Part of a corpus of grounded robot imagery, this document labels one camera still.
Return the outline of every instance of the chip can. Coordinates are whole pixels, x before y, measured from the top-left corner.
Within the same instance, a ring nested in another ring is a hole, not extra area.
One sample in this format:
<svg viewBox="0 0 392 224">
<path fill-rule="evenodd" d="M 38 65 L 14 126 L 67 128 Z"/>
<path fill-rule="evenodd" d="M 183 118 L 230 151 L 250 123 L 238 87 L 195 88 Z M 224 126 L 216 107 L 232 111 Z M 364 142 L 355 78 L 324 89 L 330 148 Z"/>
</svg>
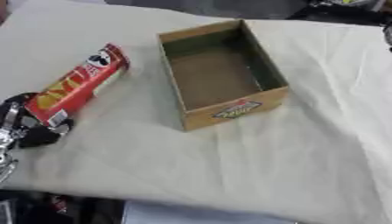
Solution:
<svg viewBox="0 0 392 224">
<path fill-rule="evenodd" d="M 37 94 L 25 107 L 43 125 L 56 127 L 129 67 L 122 50 L 106 44 L 97 54 Z"/>
</svg>

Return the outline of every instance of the pringles can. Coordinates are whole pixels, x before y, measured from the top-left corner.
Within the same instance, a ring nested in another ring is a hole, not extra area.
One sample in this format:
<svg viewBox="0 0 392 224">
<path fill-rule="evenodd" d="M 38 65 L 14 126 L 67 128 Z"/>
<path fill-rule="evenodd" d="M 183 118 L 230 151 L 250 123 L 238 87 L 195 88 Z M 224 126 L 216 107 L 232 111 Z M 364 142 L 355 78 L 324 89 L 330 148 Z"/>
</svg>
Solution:
<svg viewBox="0 0 392 224">
<path fill-rule="evenodd" d="M 56 127 L 80 110 L 105 86 L 127 72 L 121 49 L 107 44 L 97 54 L 32 98 L 25 108 L 43 125 Z"/>
</svg>

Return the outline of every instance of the red label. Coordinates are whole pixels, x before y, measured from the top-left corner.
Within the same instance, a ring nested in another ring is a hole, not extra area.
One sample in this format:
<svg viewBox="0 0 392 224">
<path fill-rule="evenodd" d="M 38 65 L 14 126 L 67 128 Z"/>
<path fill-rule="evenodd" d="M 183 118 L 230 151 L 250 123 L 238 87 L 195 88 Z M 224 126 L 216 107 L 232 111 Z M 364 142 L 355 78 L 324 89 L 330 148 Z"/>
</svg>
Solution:
<svg viewBox="0 0 392 224">
<path fill-rule="evenodd" d="M 53 83 L 42 93 L 31 99 L 26 108 L 44 125 L 58 125 L 61 120 L 56 115 L 72 115 L 93 97 L 94 89 L 119 69 L 128 69 L 129 62 L 121 50 L 111 44 L 89 57 Z"/>
</svg>

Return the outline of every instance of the white tablecloth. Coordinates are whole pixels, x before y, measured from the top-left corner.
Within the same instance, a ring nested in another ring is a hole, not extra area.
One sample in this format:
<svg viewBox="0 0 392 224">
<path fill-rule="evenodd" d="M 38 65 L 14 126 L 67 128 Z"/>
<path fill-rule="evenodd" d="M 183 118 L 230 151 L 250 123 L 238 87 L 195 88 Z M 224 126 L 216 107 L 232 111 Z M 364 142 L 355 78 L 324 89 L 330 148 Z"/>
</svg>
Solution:
<svg viewBox="0 0 392 224">
<path fill-rule="evenodd" d="M 79 113 L 68 137 L 15 151 L 8 187 L 387 223 L 392 55 L 381 28 L 248 21 L 289 97 L 269 113 L 185 133 L 156 34 L 221 20 L 62 0 L 17 10 L 0 27 L 0 98 L 39 91 L 107 42 L 123 47 L 132 71 Z"/>
</svg>

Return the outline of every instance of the wrinkled fabric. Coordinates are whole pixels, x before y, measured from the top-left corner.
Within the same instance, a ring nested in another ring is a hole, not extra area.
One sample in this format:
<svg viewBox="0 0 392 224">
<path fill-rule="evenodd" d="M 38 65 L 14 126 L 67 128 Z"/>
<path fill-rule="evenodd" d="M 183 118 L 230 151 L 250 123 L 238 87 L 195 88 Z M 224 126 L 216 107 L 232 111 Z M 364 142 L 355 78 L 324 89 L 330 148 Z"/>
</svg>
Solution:
<svg viewBox="0 0 392 224">
<path fill-rule="evenodd" d="M 184 132 L 157 33 L 222 20 L 62 0 L 17 10 L 0 28 L 1 98 L 41 90 L 107 42 L 122 46 L 132 68 L 60 142 L 16 150 L 20 165 L 7 187 L 310 223 L 388 223 L 392 57 L 381 29 L 248 21 L 290 83 L 287 99 L 267 113 Z"/>
</svg>

